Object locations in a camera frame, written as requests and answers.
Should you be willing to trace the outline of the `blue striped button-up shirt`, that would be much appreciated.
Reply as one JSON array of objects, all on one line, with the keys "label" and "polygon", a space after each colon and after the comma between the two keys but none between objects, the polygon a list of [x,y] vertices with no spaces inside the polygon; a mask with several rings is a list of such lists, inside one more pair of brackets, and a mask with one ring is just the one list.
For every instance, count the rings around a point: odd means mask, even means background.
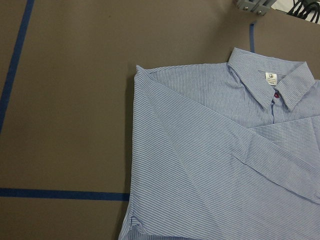
[{"label": "blue striped button-up shirt", "polygon": [[307,63],[235,48],[136,68],[121,240],[317,240],[320,83]]}]

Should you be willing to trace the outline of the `grey metal bracket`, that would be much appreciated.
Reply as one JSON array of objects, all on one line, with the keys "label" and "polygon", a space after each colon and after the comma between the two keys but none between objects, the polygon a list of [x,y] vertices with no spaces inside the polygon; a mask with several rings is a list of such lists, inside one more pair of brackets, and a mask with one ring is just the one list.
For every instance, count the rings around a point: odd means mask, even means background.
[{"label": "grey metal bracket", "polygon": [[233,0],[235,6],[245,12],[252,12],[258,16],[265,15],[276,0]]}]

